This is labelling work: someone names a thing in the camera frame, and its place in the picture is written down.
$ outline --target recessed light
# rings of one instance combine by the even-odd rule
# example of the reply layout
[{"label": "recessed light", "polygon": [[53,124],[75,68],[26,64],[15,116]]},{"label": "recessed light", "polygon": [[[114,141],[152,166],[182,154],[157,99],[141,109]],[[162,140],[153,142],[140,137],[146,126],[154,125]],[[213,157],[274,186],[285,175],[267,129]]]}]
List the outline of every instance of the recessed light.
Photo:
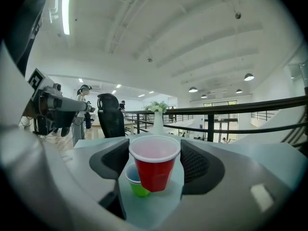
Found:
[{"label": "recessed light", "polygon": [[69,0],[62,0],[62,23],[63,23],[63,32],[66,35],[69,35]]}]

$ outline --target chair backrest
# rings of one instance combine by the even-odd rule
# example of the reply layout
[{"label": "chair backrest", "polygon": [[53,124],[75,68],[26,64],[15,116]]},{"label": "chair backrest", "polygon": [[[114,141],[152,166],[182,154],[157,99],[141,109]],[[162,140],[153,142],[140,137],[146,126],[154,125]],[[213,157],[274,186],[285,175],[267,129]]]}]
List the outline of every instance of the chair backrest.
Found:
[{"label": "chair backrest", "polygon": [[125,136],[124,117],[119,110],[119,101],[110,94],[97,96],[98,118],[106,138]]}]

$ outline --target red cup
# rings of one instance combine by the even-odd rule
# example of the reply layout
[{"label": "red cup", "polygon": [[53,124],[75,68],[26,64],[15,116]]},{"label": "red cup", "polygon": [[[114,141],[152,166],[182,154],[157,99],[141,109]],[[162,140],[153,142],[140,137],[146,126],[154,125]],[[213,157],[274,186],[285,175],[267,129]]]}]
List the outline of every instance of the red cup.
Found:
[{"label": "red cup", "polygon": [[130,143],[129,152],[135,158],[142,187],[159,192],[167,186],[180,143],[166,136],[143,136]]}]

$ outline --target green cup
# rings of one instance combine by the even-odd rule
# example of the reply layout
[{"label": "green cup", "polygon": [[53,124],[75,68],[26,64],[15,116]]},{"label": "green cup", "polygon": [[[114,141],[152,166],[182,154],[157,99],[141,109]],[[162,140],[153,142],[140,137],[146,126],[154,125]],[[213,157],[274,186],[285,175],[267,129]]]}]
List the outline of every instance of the green cup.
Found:
[{"label": "green cup", "polygon": [[145,197],[149,195],[149,191],[141,186],[141,182],[138,175],[138,170],[135,164],[129,165],[125,170],[126,179],[130,183],[130,187],[133,193],[138,197]]}]

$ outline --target white flowers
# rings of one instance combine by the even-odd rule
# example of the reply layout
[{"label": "white flowers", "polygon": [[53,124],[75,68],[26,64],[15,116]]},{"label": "white flowers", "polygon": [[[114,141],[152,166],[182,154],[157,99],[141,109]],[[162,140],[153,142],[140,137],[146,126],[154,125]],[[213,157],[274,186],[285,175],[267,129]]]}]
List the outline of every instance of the white flowers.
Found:
[{"label": "white flowers", "polygon": [[158,103],[158,102],[152,102],[149,106],[144,108],[145,110],[151,110],[153,112],[163,112],[165,113],[167,111],[167,104],[164,102]]}]

